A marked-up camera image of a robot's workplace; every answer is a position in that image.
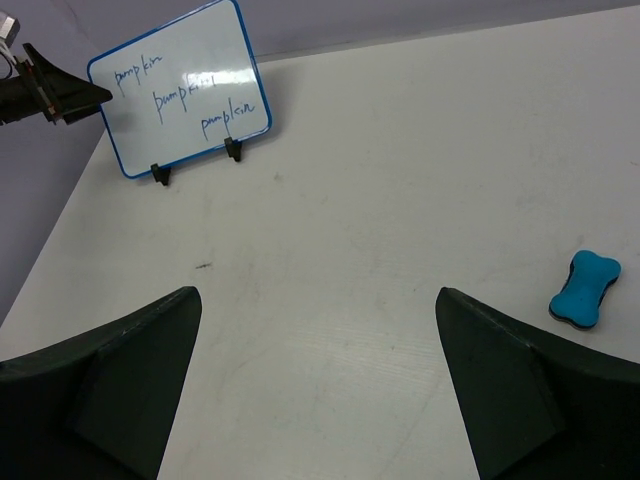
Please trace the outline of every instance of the blue eraser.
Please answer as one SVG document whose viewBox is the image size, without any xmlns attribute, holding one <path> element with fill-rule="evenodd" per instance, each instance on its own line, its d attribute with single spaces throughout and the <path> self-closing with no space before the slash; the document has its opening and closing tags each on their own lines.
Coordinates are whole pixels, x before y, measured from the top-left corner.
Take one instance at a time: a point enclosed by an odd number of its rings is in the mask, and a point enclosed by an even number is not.
<svg viewBox="0 0 640 480">
<path fill-rule="evenodd" d="M 549 313 L 557 320 L 579 329 L 595 327 L 599 308 L 607 289 L 622 272 L 617 260 L 589 250 L 581 250 L 571 260 L 569 278 L 559 294 L 551 299 Z"/>
</svg>

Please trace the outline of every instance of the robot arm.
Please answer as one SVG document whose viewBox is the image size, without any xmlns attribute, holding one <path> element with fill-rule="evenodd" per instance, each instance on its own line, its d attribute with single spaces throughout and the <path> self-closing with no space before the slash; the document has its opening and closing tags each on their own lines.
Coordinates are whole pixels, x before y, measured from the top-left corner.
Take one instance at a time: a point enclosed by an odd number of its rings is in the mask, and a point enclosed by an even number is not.
<svg viewBox="0 0 640 480">
<path fill-rule="evenodd" d="M 0 80 L 0 125 L 43 113 L 50 122 L 70 124 L 100 111 L 111 92 L 60 70 L 29 43 L 28 59 L 9 50 L 20 30 L 17 19 L 0 11 L 0 54 L 18 75 Z"/>
</svg>

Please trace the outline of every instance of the whiteboard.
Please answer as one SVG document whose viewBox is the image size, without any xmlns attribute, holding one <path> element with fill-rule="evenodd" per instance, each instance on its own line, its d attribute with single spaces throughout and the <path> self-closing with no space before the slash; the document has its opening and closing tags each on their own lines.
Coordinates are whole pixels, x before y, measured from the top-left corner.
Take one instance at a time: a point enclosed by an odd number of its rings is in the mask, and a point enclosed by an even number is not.
<svg viewBox="0 0 640 480">
<path fill-rule="evenodd" d="M 122 173 L 136 178 L 271 128 L 240 9 L 219 0 L 89 62 Z"/>
</svg>

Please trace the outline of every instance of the blue marker writing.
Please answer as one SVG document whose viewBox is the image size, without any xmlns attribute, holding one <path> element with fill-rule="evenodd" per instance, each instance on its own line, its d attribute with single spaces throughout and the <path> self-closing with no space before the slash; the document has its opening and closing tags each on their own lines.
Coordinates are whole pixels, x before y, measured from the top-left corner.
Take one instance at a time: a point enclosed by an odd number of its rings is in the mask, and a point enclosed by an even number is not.
<svg viewBox="0 0 640 480">
<path fill-rule="evenodd" d="M 164 125 L 164 121 L 162 119 L 162 109 L 165 107 L 165 105 L 168 105 L 172 100 L 175 100 L 176 98 L 178 98 L 177 92 L 171 92 L 168 95 L 161 96 L 157 96 L 156 92 L 153 92 L 153 101 L 156 103 L 156 110 L 158 111 L 158 116 L 160 117 L 160 125 Z M 184 111 L 186 112 L 187 107 L 184 105 L 184 102 L 182 105 L 184 107 Z"/>
<path fill-rule="evenodd" d="M 144 74 L 145 76 L 147 75 L 147 70 L 151 70 L 153 68 L 153 66 L 162 61 L 162 57 L 151 57 L 149 58 L 149 61 L 146 62 L 144 60 L 144 55 L 140 55 L 140 60 L 142 62 L 142 68 L 144 70 Z"/>
<path fill-rule="evenodd" d="M 207 127 L 209 125 L 213 125 L 216 122 L 219 122 L 220 120 L 222 120 L 222 117 L 220 115 L 217 115 L 215 117 L 205 118 L 205 119 L 200 121 L 200 126 L 202 128 L 202 134 L 204 135 L 204 138 L 207 140 L 207 142 L 209 141 L 209 137 L 207 137 Z"/>
<path fill-rule="evenodd" d="M 227 131 L 227 136 L 231 136 L 229 131 L 229 124 L 233 122 L 237 117 L 240 117 L 246 113 L 253 112 L 256 107 L 251 106 L 248 103 L 244 103 L 242 106 L 234 107 L 231 98 L 227 98 L 227 102 L 229 104 L 229 111 L 222 110 L 222 114 L 214 115 L 213 117 L 205 118 L 200 121 L 200 128 L 202 129 L 202 134 L 204 138 L 209 141 L 209 137 L 207 136 L 207 128 L 211 125 L 215 125 L 217 122 L 222 121 L 224 123 L 224 128 Z"/>
<path fill-rule="evenodd" d="M 182 87 L 178 87 L 178 93 L 180 94 L 180 101 L 182 102 L 184 113 L 187 113 L 187 105 L 184 103 L 184 99 L 187 97 L 187 91 Z"/>
<path fill-rule="evenodd" d="M 118 85 L 120 93 L 122 93 L 123 97 L 125 96 L 125 94 L 120 84 L 125 78 L 130 77 L 131 75 L 135 75 L 136 80 L 138 81 L 138 85 L 140 85 L 140 77 L 138 76 L 139 73 L 140 67 L 137 65 L 133 65 L 129 70 L 125 70 L 124 72 L 113 72 L 113 75 L 116 77 L 116 84 Z"/>
</svg>

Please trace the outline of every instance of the blue whiteboard frame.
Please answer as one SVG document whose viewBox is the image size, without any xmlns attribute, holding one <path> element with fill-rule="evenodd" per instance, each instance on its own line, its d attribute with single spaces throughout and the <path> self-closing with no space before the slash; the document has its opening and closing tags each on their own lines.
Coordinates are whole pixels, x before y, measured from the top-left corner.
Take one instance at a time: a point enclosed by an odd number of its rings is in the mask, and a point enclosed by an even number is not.
<svg viewBox="0 0 640 480">
<path fill-rule="evenodd" d="M 265 133 L 267 133 L 270 129 L 271 129 L 271 125 L 273 123 L 273 119 L 271 117 L 271 109 L 269 108 L 269 102 L 267 101 L 267 96 L 264 93 L 264 87 L 262 86 L 262 79 L 260 78 L 260 72 L 258 71 L 258 66 L 256 65 L 256 60 L 255 60 L 255 56 L 253 55 L 253 49 L 251 48 L 251 42 L 249 41 L 249 35 L 247 34 L 247 29 L 244 25 L 244 19 L 242 18 L 242 12 L 240 11 L 240 6 L 238 5 L 238 2 L 236 0 L 214 0 L 211 3 L 207 3 L 201 7 L 196 8 L 195 10 L 186 13 L 184 15 L 182 15 L 181 17 L 176 18 L 175 20 L 171 20 L 168 23 L 165 23 L 164 25 L 154 28 L 152 30 L 149 30 L 147 33 L 143 33 L 142 35 L 129 40 L 128 42 L 123 43 L 122 45 L 119 45 L 115 48 L 112 48 L 111 50 L 106 51 L 105 53 L 98 55 L 95 58 L 92 58 L 89 63 L 87 64 L 87 77 L 89 78 L 89 81 L 91 83 L 93 83 L 93 78 L 91 78 L 91 65 L 93 65 L 94 62 L 97 62 L 98 60 L 100 60 L 101 58 L 107 57 L 109 55 L 111 55 L 112 53 L 117 52 L 118 50 L 122 50 L 125 47 L 128 47 L 129 45 L 131 45 L 132 43 L 136 43 L 140 40 L 142 40 L 143 38 L 149 37 L 151 35 L 153 35 L 154 33 L 159 32 L 160 30 L 164 30 L 165 28 L 173 25 L 174 23 L 178 23 L 182 20 L 184 20 L 185 18 L 189 18 L 191 15 L 196 15 L 197 13 L 201 12 L 202 10 L 206 10 L 207 8 L 213 7 L 214 5 L 221 3 L 221 2 L 231 2 L 234 6 L 234 8 L 236 9 L 236 13 L 238 14 L 238 20 L 240 21 L 240 28 L 242 29 L 242 36 L 244 37 L 244 41 L 245 44 L 247 45 L 247 51 L 249 52 L 249 59 L 251 60 L 251 67 L 253 68 L 253 72 L 256 75 L 256 80 L 258 82 L 258 88 L 260 89 L 260 96 L 262 97 L 262 102 L 264 103 L 264 108 L 265 111 L 267 112 L 267 126 L 260 130 L 259 132 L 253 133 L 251 135 L 246 135 L 244 137 L 241 138 L 234 138 L 234 140 L 242 142 L 244 140 L 248 140 L 249 138 L 253 138 L 253 137 L 257 137 L 260 135 L 264 135 Z M 104 121 L 104 125 L 107 129 L 107 133 L 109 134 L 109 139 L 111 140 L 111 145 L 113 146 L 113 151 L 116 154 L 116 158 L 118 159 L 118 165 L 120 165 L 120 170 L 122 171 L 122 174 L 130 179 L 134 179 L 134 178 L 140 178 L 143 177 L 145 175 L 149 175 L 151 173 L 151 169 L 147 170 L 146 172 L 142 172 L 139 173 L 137 175 L 129 175 L 127 174 L 127 172 L 124 170 L 124 167 L 122 166 L 122 160 L 120 159 L 120 154 L 118 153 L 118 148 L 116 147 L 116 144 L 113 140 L 113 135 L 111 134 L 111 128 L 109 127 L 109 122 L 107 121 L 107 117 L 104 114 L 104 109 L 102 108 L 102 105 L 100 105 L 100 115 L 102 115 L 102 120 Z M 166 163 L 164 165 L 161 166 L 161 168 L 165 168 L 165 167 L 171 167 L 174 165 L 178 165 L 180 163 L 189 161 L 191 159 L 194 159 L 196 157 L 200 157 L 202 155 L 206 155 L 207 153 L 211 153 L 211 152 L 215 152 L 217 150 L 222 150 L 223 148 L 225 148 L 224 143 L 222 145 L 217 145 L 215 147 L 212 148 L 208 148 L 206 150 L 203 150 L 201 152 L 198 153 L 194 153 L 193 155 L 189 155 L 187 157 L 184 158 L 179 158 L 178 160 L 175 160 L 171 163 Z"/>
</svg>

